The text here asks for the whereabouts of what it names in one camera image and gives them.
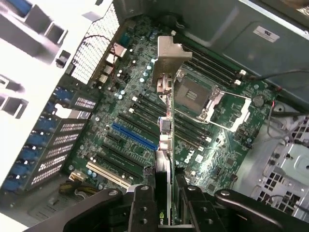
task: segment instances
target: metal bracket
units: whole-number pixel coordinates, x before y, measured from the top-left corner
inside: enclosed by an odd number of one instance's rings
[[[158,37],[158,59],[154,64],[152,80],[153,85],[158,86],[158,92],[171,90],[172,77],[191,58],[192,52],[185,52],[181,44],[173,42],[172,36]]]
[[[241,116],[238,117],[234,124],[232,125],[231,128],[227,128],[223,125],[220,125],[220,124],[217,124],[213,121],[211,121],[211,118],[214,114],[214,108],[217,104],[220,103],[221,99],[223,98],[223,96],[225,94],[229,94],[229,95],[232,95],[232,96],[235,96],[235,97],[239,97],[239,98],[243,98],[245,100],[245,103],[244,105],[242,106],[242,109],[241,109]],[[222,91],[219,89],[218,86],[214,86],[212,88],[212,93],[211,93],[211,96],[209,97],[209,101],[206,105],[206,107],[202,110],[202,113],[197,117],[199,120],[205,122],[205,123],[211,123],[213,125],[216,125],[218,127],[221,127],[225,130],[228,130],[228,131],[231,131],[231,132],[236,132],[238,127],[247,121],[249,115],[250,115],[250,112],[249,112],[249,106],[252,102],[252,99],[251,98],[247,98],[247,97],[244,97],[244,96],[241,96],[241,95],[238,95],[238,94],[234,94],[234,93],[230,93],[230,92],[226,92],[226,91]]]

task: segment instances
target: pcie slot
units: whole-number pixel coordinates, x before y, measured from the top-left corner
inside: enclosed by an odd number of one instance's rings
[[[142,98],[145,99],[147,102],[155,105],[157,108],[160,108],[162,111],[164,111],[164,112],[166,111],[166,105],[158,104],[158,103],[156,103],[156,102],[154,102],[154,101],[152,101],[152,100],[150,100],[150,99],[148,99],[144,96],[142,96]]]
[[[165,113],[161,114],[161,113],[158,113],[157,111],[153,110],[150,106],[147,106],[147,105],[142,105],[142,104],[134,104],[133,107],[135,108],[139,108],[149,114],[151,114],[153,117],[156,118],[156,120],[158,120],[158,118],[162,115],[165,115]]]
[[[118,151],[116,150],[115,148],[109,146],[108,144],[106,143],[103,143],[101,145],[102,148],[105,148],[111,152],[113,152],[114,154],[118,155],[118,156],[121,156],[122,158],[124,158],[125,160],[127,160],[129,163],[132,163],[132,166],[138,166],[140,168],[144,168],[144,166],[139,163],[138,161],[136,161],[135,159],[133,159],[132,157],[128,156],[127,154],[121,152],[121,151]]]
[[[155,104],[153,104],[152,102],[146,102],[145,101],[145,98],[141,99],[140,100],[140,104],[146,106],[146,107],[149,107],[150,109],[156,111],[158,114],[160,115],[164,115],[166,114],[166,110],[163,110],[163,109],[160,109],[158,108]]]
[[[189,46],[187,44],[183,44],[183,48],[184,48],[184,50],[193,52],[194,57],[199,57],[201,60],[204,60],[206,62],[209,62],[213,66],[216,66],[215,67],[216,70],[220,70],[222,72],[225,72],[226,74],[228,74],[230,76],[235,76],[234,70],[232,68],[230,68],[226,64],[222,63],[221,61],[214,59],[213,57],[211,57],[207,53],[198,51],[198,50],[194,49],[192,46]]]
[[[112,134],[110,132],[108,132],[106,138],[113,140],[116,143],[120,143],[122,141],[122,139],[118,135]]]
[[[103,162],[110,165],[112,168],[119,169],[122,172],[126,173],[127,175],[132,176],[136,179],[141,179],[141,176],[138,173],[126,168],[124,165],[122,165],[120,163],[116,163],[116,161],[111,159],[110,157],[103,155],[103,154],[97,154],[97,157],[102,159]]]
[[[151,150],[157,150],[158,146],[156,146],[154,143],[147,141],[146,139],[142,138],[138,134],[128,130],[127,128],[119,125],[118,123],[113,123],[112,128],[122,134],[124,134],[126,137],[129,137],[130,139],[144,145],[145,147],[151,149]]]
[[[121,120],[123,120],[124,122],[131,124],[132,126],[140,129],[141,131],[144,131],[145,133],[149,134],[150,136],[154,137],[156,140],[159,138],[159,133],[154,133],[153,131],[151,131],[148,127],[142,125],[142,124],[138,124],[136,122],[134,122],[132,119],[128,118],[127,116],[123,115],[123,114],[119,114],[118,118],[120,118]]]
[[[155,122],[158,121],[159,117],[156,117],[156,116],[152,115],[151,113],[149,113],[145,109],[143,109],[141,107],[138,107],[138,105],[134,104],[132,107],[134,107],[134,110],[135,110],[136,113],[143,114],[145,117],[147,117],[151,121],[155,121]]]
[[[103,168],[102,166],[98,165],[97,163],[88,162],[86,168],[89,168],[93,172],[98,173],[99,175],[107,178],[108,180],[114,182],[115,184],[118,184],[119,186],[125,189],[128,189],[131,186],[131,184],[127,180],[122,179],[118,175],[110,172],[106,168]]]

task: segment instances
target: sticker label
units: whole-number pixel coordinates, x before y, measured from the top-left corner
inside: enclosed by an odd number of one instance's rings
[[[197,157],[195,158],[195,161],[198,162],[198,163],[201,163],[203,160],[203,156],[201,155],[197,155]]]
[[[280,38],[279,35],[276,35],[275,33],[272,33],[269,30],[266,30],[265,28],[258,26],[254,31],[254,34],[257,34],[258,36],[261,36],[262,38],[274,43],[277,39]]]

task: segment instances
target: screw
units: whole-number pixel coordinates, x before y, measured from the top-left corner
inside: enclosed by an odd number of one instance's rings
[[[109,196],[115,196],[115,195],[117,195],[117,194],[118,194],[118,192],[117,192],[116,190],[110,191],[110,192],[108,193]]]
[[[194,191],[194,190],[196,190],[196,187],[194,187],[194,186],[189,186],[188,189],[189,189],[190,191]]]
[[[141,190],[148,190],[149,189],[149,187],[148,186],[143,186],[143,187],[141,187]]]
[[[226,191],[226,190],[221,191],[221,194],[223,196],[229,196],[230,195],[230,193],[228,191]]]
[[[211,220],[211,219],[206,219],[206,222],[207,222],[209,225],[212,225],[212,224],[213,224],[213,220]]]

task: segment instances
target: chip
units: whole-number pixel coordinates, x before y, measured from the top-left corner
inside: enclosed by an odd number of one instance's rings
[[[210,94],[211,90],[192,80],[183,79],[181,82],[175,82],[175,102],[197,114],[202,112]]]
[[[233,166],[233,164],[234,164],[234,160],[232,160],[231,158],[227,158],[226,163],[227,163],[228,165]]]

